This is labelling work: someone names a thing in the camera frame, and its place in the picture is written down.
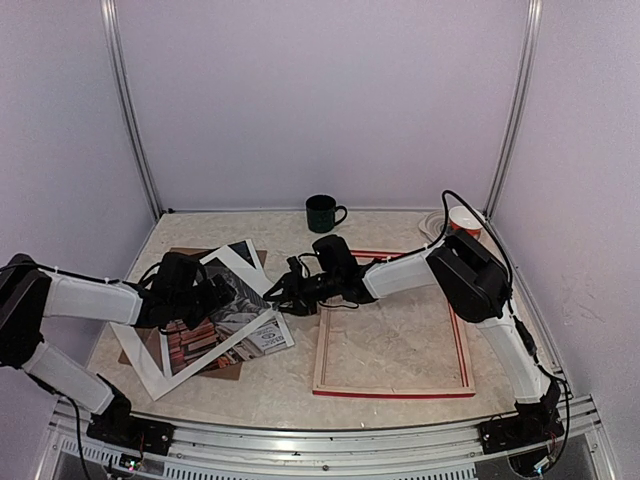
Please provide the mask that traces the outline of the red wooden picture frame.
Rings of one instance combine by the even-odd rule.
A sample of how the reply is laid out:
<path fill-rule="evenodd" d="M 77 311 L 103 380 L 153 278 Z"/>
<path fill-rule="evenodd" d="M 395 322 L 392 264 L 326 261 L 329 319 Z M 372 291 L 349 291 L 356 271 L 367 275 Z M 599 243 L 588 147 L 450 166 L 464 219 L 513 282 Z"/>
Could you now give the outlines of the red wooden picture frame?
<path fill-rule="evenodd" d="M 312 392 L 377 399 L 476 394 L 465 323 L 437 284 L 320 310 Z"/>

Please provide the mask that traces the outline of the cat and books photo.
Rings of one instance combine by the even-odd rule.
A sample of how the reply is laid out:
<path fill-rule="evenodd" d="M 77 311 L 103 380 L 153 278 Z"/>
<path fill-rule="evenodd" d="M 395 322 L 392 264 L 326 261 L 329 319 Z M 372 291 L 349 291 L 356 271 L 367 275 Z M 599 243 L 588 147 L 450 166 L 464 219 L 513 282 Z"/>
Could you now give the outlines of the cat and books photo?
<path fill-rule="evenodd" d="M 217 258 L 205 263 L 210 277 L 219 274 L 235 289 L 235 299 L 204 320 L 194 330 L 176 320 L 160 335 L 163 373 L 174 376 L 221 345 L 269 309 L 253 287 Z M 294 345 L 291 332 L 280 314 L 274 314 L 238 343 L 199 371 L 202 376 L 236 380 L 241 365 Z"/>

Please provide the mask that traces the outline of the white mat board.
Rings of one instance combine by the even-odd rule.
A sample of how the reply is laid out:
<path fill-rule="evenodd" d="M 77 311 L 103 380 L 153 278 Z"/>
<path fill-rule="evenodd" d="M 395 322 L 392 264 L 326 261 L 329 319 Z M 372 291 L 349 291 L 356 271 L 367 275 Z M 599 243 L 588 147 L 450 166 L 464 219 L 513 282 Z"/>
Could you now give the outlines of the white mat board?
<path fill-rule="evenodd" d="M 235 300 L 192 330 L 175 320 L 164 333 L 111 325 L 144 389 L 156 401 L 195 375 L 226 374 L 244 361 L 293 345 L 283 316 L 260 299 L 271 285 L 250 239 L 214 249 L 173 247 L 220 273 L 236 291 Z"/>

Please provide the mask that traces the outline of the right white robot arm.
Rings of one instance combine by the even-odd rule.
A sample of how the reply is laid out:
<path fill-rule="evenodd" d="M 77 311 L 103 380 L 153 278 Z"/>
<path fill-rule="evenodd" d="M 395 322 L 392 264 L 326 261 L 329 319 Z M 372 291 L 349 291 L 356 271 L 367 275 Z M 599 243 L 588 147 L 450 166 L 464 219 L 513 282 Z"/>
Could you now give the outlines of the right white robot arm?
<path fill-rule="evenodd" d="M 505 370 L 517 411 L 512 436 L 531 444 L 543 433 L 564 433 L 557 408 L 560 382 L 541 365 L 535 340 L 517 317 L 509 270 L 466 231 L 457 230 L 412 252 L 367 264 L 359 263 L 338 235 L 317 240 L 312 249 L 320 272 L 311 275 L 300 258 L 290 257 L 288 272 L 264 293 L 264 300 L 281 312 L 309 316 L 334 297 L 365 305 L 437 285 L 453 312 L 477 326 Z"/>

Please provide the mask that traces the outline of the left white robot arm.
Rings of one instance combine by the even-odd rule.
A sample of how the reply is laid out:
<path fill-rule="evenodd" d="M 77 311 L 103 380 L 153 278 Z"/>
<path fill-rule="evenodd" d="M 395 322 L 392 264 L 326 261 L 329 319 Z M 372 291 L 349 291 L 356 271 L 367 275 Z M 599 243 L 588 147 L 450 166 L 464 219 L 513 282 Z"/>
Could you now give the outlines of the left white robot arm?
<path fill-rule="evenodd" d="M 235 295 L 221 275 L 209 276 L 197 259 L 178 252 L 165 254 L 138 283 L 67 272 L 17 254 L 1 268 L 1 364 L 84 407 L 98 429 L 127 445 L 140 434 L 130 401 L 46 342 L 43 320 L 79 318 L 143 329 L 180 320 L 193 329 Z"/>

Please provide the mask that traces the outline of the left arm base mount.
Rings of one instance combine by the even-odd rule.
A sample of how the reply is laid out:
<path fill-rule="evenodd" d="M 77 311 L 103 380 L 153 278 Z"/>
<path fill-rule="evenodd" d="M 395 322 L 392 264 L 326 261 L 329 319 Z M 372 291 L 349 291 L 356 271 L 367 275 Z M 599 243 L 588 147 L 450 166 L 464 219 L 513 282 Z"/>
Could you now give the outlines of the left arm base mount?
<path fill-rule="evenodd" d="M 93 416 L 87 427 L 87 436 L 143 454 L 167 456 L 173 441 L 175 427 L 167 422 L 128 416 L 115 424 L 101 416 Z"/>

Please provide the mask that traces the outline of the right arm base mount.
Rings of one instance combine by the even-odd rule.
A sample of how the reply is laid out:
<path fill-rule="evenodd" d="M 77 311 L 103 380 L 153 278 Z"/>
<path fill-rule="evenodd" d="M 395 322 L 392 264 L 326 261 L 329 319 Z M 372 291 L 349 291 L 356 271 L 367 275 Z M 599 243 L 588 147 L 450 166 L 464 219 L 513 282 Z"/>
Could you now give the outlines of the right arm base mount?
<path fill-rule="evenodd" d="M 551 412 L 518 412 L 496 417 L 478 425 L 485 455 L 518 449 L 562 437 L 565 428 L 556 409 Z"/>

